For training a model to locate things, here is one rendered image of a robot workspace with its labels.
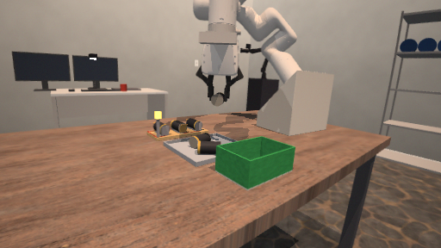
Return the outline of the green open box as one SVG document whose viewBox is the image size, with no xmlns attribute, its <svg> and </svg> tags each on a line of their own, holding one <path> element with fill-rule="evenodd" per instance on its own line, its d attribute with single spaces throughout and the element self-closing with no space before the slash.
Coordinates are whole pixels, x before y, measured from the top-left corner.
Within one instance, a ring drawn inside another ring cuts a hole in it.
<svg viewBox="0 0 441 248">
<path fill-rule="evenodd" d="M 263 136 L 216 146 L 215 172 L 245 190 L 293 170 L 295 146 Z"/>
</svg>

